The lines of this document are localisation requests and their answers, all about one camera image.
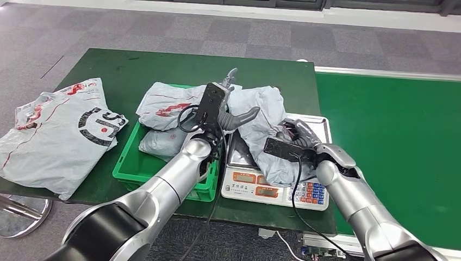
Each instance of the gray carpet tile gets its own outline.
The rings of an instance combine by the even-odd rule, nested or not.
[[[333,29],[322,26],[292,26],[291,46],[301,49],[336,51]]]
[[[27,49],[32,53],[66,53],[85,34],[83,31],[51,29]]]
[[[8,3],[0,15],[0,135],[13,126],[14,108],[52,91],[92,47],[461,74],[460,42],[461,34],[453,33]],[[55,203],[31,235],[0,239],[1,259],[47,256],[85,208]],[[203,225],[170,220],[147,260],[179,260]],[[282,234],[301,257],[300,233]],[[278,237],[258,237],[257,227],[212,222],[187,260],[293,258]]]
[[[277,23],[251,23],[248,43],[290,47],[291,25]]]
[[[54,28],[72,31],[86,31],[94,26],[101,18],[102,15],[99,12],[90,10],[74,10],[62,19]]]
[[[418,33],[433,59],[461,61],[461,34],[441,32]]]
[[[137,17],[128,34],[165,36],[175,22],[175,15],[161,13],[142,13]]]
[[[292,48],[291,59],[305,59],[313,61],[316,66],[335,67],[338,65],[338,52]]]
[[[205,41],[201,54],[229,57],[245,57],[246,44],[236,42]]]
[[[291,60],[291,48],[266,45],[247,45],[246,57],[274,60]]]
[[[409,58],[431,56],[419,34],[380,32],[377,36],[385,55]]]
[[[219,42],[248,43],[251,23],[248,21],[223,20],[218,18],[211,23],[207,40]]]
[[[390,56],[388,57],[388,63],[392,71],[442,73],[436,61],[426,58]]]
[[[3,51],[23,52],[46,32],[47,30],[41,28],[12,28],[2,33],[2,37],[0,37],[0,49]]]
[[[126,33],[139,17],[138,12],[133,11],[110,11],[102,15],[89,30],[102,33]]]
[[[338,63],[335,67],[390,70],[385,56],[341,52],[338,53]]]
[[[437,61],[437,65],[443,73],[461,75],[460,61]]]
[[[72,12],[70,8],[40,8],[26,18],[20,25],[32,28],[54,28],[61,20]]]
[[[212,21],[211,17],[176,17],[166,37],[205,40]]]
[[[165,38],[160,42],[159,52],[199,54],[204,41],[190,39]]]
[[[382,55],[376,33],[363,29],[333,29],[336,48],[339,52]]]

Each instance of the plastic mailer bag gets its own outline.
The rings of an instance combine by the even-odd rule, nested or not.
[[[81,83],[63,88],[55,92],[55,94],[79,98],[94,104],[95,107],[107,109],[102,81],[100,78],[85,80]],[[19,130],[27,128],[31,122],[34,122],[38,117],[40,117],[41,104],[45,102],[46,99],[48,99],[48,96],[40,96],[33,102],[17,107],[15,109],[15,128]],[[109,150],[115,147],[115,145],[117,145],[117,138],[114,138]]]
[[[242,86],[231,84],[234,91]],[[190,105],[198,105],[202,99],[206,85],[192,88],[177,88],[164,83],[154,83],[146,92],[136,110],[139,122],[158,131],[178,127],[179,113]]]
[[[191,129],[194,125],[192,119],[182,124],[186,129]],[[139,143],[139,150],[168,162],[179,153],[186,137],[187,133],[179,128],[164,132],[151,129]]]
[[[67,200],[128,121],[105,102],[59,92],[32,104],[34,113],[16,113],[16,127],[0,138],[0,177]]]
[[[276,187],[290,187],[294,184],[299,172],[298,163],[291,163],[263,151],[267,137],[275,137],[278,132],[284,132],[279,123],[286,118],[286,112],[279,90],[270,86],[235,90],[227,105],[233,115],[245,113],[254,106],[261,108],[256,119],[238,128],[240,136],[250,148],[254,161],[269,184]],[[301,180],[311,174],[310,165],[303,164]]]

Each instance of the table edge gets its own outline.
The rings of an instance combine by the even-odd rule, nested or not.
[[[339,67],[314,66],[316,73],[342,73],[363,76],[380,76],[389,78],[407,78],[407,79],[432,79],[432,80],[451,80],[461,82],[461,75],[441,74],[441,73],[417,73],[417,72],[398,72],[383,70],[351,69]]]

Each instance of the green table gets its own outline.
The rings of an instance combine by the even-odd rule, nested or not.
[[[461,250],[461,77],[316,72],[333,142],[356,160],[383,204],[426,244]],[[338,233],[352,234],[339,212],[337,222]]]
[[[117,135],[119,144],[107,152],[70,198],[72,203],[98,204],[127,193],[112,177],[112,170],[134,127],[142,97],[154,82],[200,85],[221,80],[238,67],[237,83],[245,88],[272,85],[281,89],[287,112],[320,115],[314,65],[294,61],[211,57],[201,55],[150,53],[90,49],[57,89],[88,78],[101,77],[108,107],[130,121]],[[33,189],[0,180],[0,192],[57,199],[46,189]],[[212,203],[186,201],[177,214],[207,217]],[[314,227],[336,233],[334,207],[324,212],[301,210]],[[214,220],[247,223],[308,231],[291,208],[219,197]]]

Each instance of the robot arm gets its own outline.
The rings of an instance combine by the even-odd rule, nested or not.
[[[269,138],[264,151],[274,156],[298,161],[296,153],[316,167],[319,182],[327,189],[343,218],[352,226],[365,260],[447,260],[400,225],[387,211],[367,184],[356,162],[340,147],[322,144],[302,121],[282,124],[295,129],[295,140]]]
[[[166,222],[206,178],[223,139],[222,129],[236,129],[259,112],[258,107],[238,116],[225,112],[228,87],[209,83],[196,111],[199,124],[188,131],[181,151],[140,188],[81,213],[60,249],[45,260],[144,260]]]

